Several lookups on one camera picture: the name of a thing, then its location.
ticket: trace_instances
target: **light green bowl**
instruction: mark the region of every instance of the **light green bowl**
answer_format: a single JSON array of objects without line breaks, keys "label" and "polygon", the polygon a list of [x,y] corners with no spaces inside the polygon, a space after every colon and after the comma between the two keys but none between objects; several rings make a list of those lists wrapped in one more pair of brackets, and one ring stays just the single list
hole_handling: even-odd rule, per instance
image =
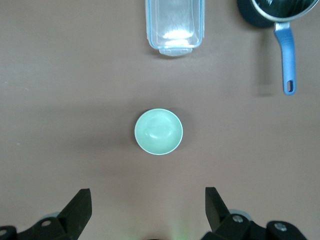
[{"label": "light green bowl", "polygon": [[184,130],[179,118],[169,110],[155,108],[142,114],[135,124],[134,136],[147,153],[171,153],[181,143]]}]

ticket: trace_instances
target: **saucepan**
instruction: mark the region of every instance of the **saucepan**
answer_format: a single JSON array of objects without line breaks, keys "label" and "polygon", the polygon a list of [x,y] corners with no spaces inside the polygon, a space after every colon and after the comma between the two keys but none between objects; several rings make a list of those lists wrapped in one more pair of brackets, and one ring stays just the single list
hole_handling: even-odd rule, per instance
[{"label": "saucepan", "polygon": [[297,89],[295,41],[290,21],[307,14],[319,0],[237,0],[243,18],[250,24],[268,28],[274,34],[282,53],[283,92],[293,95]]}]

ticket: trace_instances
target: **blue handle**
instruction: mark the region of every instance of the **blue handle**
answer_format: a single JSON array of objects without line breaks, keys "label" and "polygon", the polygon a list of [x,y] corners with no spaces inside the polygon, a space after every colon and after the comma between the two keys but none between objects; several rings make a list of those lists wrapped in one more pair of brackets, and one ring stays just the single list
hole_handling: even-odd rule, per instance
[{"label": "blue handle", "polygon": [[274,34],[282,53],[283,92],[290,96],[297,89],[295,41],[290,24],[276,23]]}]

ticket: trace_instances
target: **plastic container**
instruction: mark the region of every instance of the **plastic container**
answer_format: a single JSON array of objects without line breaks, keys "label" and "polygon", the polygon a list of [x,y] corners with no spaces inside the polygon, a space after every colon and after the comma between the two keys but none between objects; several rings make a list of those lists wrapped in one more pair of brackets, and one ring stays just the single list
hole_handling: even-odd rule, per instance
[{"label": "plastic container", "polygon": [[146,35],[161,54],[191,53],[205,35],[205,0],[146,0]]}]

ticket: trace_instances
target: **tabletop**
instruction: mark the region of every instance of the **tabletop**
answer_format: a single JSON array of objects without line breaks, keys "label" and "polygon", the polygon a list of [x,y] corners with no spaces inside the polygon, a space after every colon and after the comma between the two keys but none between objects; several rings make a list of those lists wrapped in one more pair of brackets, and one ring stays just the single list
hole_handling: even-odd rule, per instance
[{"label": "tabletop", "polygon": [[[320,236],[320,6],[291,23],[297,92],[273,29],[207,0],[183,57],[150,47],[144,0],[0,2],[0,226],[23,231],[90,188],[80,240],[198,240],[205,187],[260,226]],[[151,155],[139,116],[168,109],[180,146]]]}]

